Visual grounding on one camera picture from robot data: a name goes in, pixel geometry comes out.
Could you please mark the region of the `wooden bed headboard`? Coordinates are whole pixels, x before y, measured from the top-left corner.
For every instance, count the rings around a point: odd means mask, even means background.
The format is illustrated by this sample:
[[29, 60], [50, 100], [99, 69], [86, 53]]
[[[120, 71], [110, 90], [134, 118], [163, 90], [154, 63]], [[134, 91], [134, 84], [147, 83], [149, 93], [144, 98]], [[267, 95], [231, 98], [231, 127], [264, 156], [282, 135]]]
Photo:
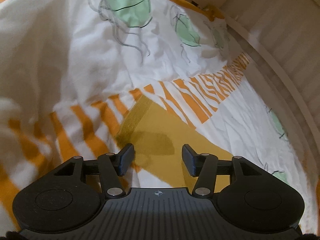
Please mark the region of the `wooden bed headboard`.
[[319, 159], [319, 0], [186, 0], [218, 7]]

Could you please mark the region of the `white patterned bed sheet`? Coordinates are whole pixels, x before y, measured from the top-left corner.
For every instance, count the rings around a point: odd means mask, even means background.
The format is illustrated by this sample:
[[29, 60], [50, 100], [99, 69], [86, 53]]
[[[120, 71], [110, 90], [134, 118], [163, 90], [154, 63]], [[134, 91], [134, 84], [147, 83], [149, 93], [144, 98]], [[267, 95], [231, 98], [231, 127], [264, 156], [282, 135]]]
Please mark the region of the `white patterned bed sheet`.
[[184, 0], [1, 0], [1, 235], [18, 192], [75, 155], [120, 150], [141, 96], [303, 197], [319, 232], [319, 174], [288, 106], [218, 11]]

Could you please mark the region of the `mustard yellow knit sweater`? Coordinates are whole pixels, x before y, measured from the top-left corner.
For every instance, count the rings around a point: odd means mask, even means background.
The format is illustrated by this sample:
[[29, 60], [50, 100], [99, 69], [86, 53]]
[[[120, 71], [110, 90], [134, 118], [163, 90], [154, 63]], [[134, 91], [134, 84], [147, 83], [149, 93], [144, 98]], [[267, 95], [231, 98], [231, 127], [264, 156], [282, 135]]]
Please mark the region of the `mustard yellow knit sweater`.
[[146, 96], [141, 96], [125, 117], [116, 142], [119, 147], [132, 143], [135, 148], [135, 159], [124, 177], [129, 187], [193, 189], [196, 178], [189, 175], [182, 160], [185, 144], [197, 153], [214, 154], [222, 160], [232, 158]]

